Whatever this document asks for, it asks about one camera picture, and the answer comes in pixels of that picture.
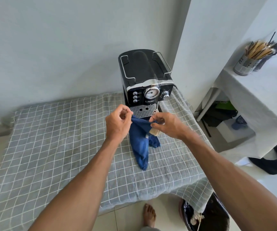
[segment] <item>gauge dial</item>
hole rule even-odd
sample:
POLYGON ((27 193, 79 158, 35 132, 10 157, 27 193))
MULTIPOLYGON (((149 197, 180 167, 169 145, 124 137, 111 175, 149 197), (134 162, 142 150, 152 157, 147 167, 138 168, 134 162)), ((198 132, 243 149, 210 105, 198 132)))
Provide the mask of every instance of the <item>gauge dial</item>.
POLYGON ((145 97, 147 99, 151 100, 151 99, 156 98, 159 95, 159 93, 160 93, 160 90, 158 87, 151 87, 151 88, 146 89, 145 97))

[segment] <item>espresso machine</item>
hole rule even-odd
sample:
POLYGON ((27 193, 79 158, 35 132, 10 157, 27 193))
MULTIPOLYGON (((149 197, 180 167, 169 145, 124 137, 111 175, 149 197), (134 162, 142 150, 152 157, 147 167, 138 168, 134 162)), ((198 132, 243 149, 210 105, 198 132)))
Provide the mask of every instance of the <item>espresso machine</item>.
POLYGON ((172 92, 172 70, 160 52, 147 49, 122 53, 118 61, 125 104, 136 117, 149 119, 172 92))

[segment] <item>metal drip tray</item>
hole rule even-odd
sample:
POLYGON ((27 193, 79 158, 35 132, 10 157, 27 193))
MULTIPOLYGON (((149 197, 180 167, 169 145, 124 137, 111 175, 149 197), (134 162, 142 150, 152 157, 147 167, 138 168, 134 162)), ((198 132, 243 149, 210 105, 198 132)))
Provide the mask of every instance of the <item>metal drip tray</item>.
POLYGON ((134 106, 130 107, 130 110, 133 112, 133 115, 138 118, 150 117, 155 112, 158 112, 157 104, 134 106))

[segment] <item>white table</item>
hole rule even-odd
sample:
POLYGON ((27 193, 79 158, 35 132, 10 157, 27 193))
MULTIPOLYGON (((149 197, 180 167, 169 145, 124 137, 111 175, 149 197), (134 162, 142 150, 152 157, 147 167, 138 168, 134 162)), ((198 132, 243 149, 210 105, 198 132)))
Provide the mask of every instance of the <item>white table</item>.
POLYGON ((222 90, 254 130, 255 136, 221 154, 233 163, 245 156, 263 157, 277 145, 277 57, 248 76, 237 75, 233 67, 224 68, 215 86, 219 89, 209 99, 198 121, 222 90))

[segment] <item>blue towel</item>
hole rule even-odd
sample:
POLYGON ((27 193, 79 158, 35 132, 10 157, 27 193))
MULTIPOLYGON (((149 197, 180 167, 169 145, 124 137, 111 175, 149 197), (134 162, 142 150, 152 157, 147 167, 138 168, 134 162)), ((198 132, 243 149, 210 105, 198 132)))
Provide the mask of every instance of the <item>blue towel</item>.
POLYGON ((151 147, 159 147, 158 137, 149 133, 151 130, 151 122, 132 116, 132 124, 129 130, 130 144, 132 146, 138 166, 142 170, 146 170, 148 166, 148 145, 151 147))

